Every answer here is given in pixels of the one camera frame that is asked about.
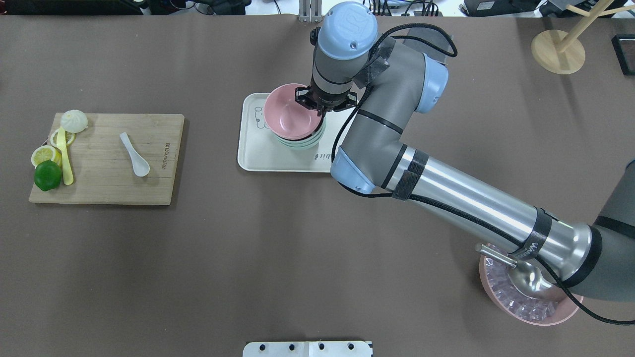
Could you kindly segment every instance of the white floor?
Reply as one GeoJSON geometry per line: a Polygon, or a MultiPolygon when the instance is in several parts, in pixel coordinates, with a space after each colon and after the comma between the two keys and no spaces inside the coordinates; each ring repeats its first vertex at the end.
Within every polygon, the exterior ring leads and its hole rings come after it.
{"type": "MultiPolygon", "coordinates": [[[[278,6],[280,7],[281,13],[290,13],[297,14],[300,9],[300,1],[299,0],[276,0],[278,6]]],[[[348,1],[357,1],[362,3],[362,0],[348,0],[348,1]]],[[[322,0],[322,13],[326,13],[330,8],[334,5],[341,3],[342,0],[322,0]]],[[[464,17],[465,15],[458,9],[459,4],[463,3],[463,0],[434,0],[434,2],[439,6],[439,10],[443,14],[443,16],[452,16],[452,17],[464,17]]],[[[192,6],[193,3],[191,1],[187,2],[186,7],[192,6]]],[[[633,0],[629,0],[626,2],[626,5],[633,5],[633,0]]],[[[204,10],[205,6],[200,5],[200,9],[204,10]]],[[[401,15],[406,9],[406,6],[402,6],[398,9],[391,10],[393,16],[401,15]]],[[[408,13],[410,16],[413,16],[414,11],[421,11],[421,4],[414,4],[410,7],[408,13]]],[[[273,0],[251,0],[251,4],[246,7],[247,15],[274,15],[278,14],[278,10],[276,4],[273,0]]],[[[180,13],[196,13],[195,9],[182,10],[176,12],[174,15],[180,13]]],[[[541,17],[540,12],[538,10],[529,13],[521,13],[514,15],[503,15],[507,17],[541,17]]],[[[635,18],[629,12],[621,12],[614,16],[614,18],[635,18]]]]}

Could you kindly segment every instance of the round wooden base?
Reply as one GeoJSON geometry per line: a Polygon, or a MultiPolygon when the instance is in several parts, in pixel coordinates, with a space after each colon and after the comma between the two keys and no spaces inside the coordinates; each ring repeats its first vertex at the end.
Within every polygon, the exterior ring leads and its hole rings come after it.
{"type": "Polygon", "coordinates": [[[566,35],[565,31],[547,30],[533,38],[531,53],[544,69],[557,74],[571,74],[582,68],[585,54],[580,41],[574,40],[561,53],[556,50],[556,46],[566,35]]]}

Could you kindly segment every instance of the green lime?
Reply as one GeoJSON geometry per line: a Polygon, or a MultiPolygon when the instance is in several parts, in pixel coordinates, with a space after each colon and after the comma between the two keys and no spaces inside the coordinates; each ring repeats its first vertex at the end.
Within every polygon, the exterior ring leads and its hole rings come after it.
{"type": "Polygon", "coordinates": [[[36,167],[33,181],[42,191],[54,189],[60,185],[62,169],[51,160],[42,161],[36,167]]]}

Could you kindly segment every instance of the blue joint cap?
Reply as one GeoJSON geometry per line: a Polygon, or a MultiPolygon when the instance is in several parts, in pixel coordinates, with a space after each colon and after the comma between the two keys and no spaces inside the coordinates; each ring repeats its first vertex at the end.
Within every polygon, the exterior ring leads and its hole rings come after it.
{"type": "Polygon", "coordinates": [[[366,53],[377,38],[377,20],[360,3],[339,3],[324,17],[317,45],[336,60],[352,60],[366,53]]]}
{"type": "Polygon", "coordinates": [[[424,54],[424,57],[424,89],[421,92],[421,99],[419,100],[417,110],[415,110],[419,113],[427,113],[434,107],[439,97],[443,94],[449,77],[448,69],[444,65],[431,59],[426,54],[424,54]]]}
{"type": "Polygon", "coordinates": [[[331,176],[342,185],[361,193],[369,194],[375,188],[373,182],[359,171],[341,146],[331,164],[331,176]]]}

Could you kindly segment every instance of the white spoon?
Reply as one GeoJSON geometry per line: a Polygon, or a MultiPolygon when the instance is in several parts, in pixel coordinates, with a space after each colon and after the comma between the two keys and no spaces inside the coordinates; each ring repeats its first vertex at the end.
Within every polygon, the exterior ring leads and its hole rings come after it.
{"type": "Polygon", "coordinates": [[[119,134],[119,138],[126,147],[126,150],[128,150],[128,154],[132,160],[132,170],[135,172],[135,175],[139,177],[146,176],[150,172],[150,164],[148,164],[148,162],[139,155],[135,148],[132,147],[128,134],[123,132],[119,134]]]}

